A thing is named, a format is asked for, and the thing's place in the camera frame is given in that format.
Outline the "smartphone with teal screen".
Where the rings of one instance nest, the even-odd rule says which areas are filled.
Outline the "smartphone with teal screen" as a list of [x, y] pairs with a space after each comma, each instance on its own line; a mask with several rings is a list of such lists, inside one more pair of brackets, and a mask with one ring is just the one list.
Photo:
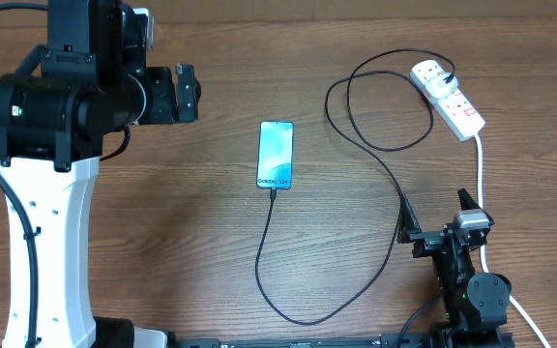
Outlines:
[[260, 123], [256, 185], [260, 189], [292, 187], [294, 124]]

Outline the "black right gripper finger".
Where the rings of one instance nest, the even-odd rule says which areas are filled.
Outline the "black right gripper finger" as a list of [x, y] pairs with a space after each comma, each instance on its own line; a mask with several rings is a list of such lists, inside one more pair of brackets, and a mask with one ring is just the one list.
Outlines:
[[401, 195], [400, 198], [400, 237], [412, 237], [413, 235], [420, 234], [422, 228], [418, 223], [415, 213], [409, 203], [409, 200], [405, 194]]
[[462, 211], [480, 209], [481, 206], [471, 196], [466, 188], [461, 188], [457, 191], [459, 204]]

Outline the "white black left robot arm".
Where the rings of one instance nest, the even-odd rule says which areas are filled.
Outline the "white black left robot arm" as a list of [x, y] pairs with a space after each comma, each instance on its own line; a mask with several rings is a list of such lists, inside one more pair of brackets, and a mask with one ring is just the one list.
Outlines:
[[104, 138], [198, 117], [193, 67], [151, 67], [154, 19], [118, 0], [50, 0], [47, 41], [0, 77], [0, 189], [11, 288], [6, 347], [172, 347], [93, 313], [89, 216]]

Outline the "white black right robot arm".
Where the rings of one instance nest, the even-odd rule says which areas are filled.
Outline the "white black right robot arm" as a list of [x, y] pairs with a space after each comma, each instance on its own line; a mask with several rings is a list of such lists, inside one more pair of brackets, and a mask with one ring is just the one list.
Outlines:
[[[494, 219], [462, 188], [460, 210], [439, 231], [421, 229], [406, 197], [400, 200], [398, 241], [413, 246], [415, 258], [429, 257], [439, 294], [421, 306], [405, 323], [397, 344], [410, 347], [513, 347], [513, 338], [500, 328], [507, 323], [512, 285], [503, 275], [478, 273], [470, 252], [487, 244]], [[437, 302], [444, 304], [447, 320], [434, 323], [427, 333], [406, 339], [414, 320]]]

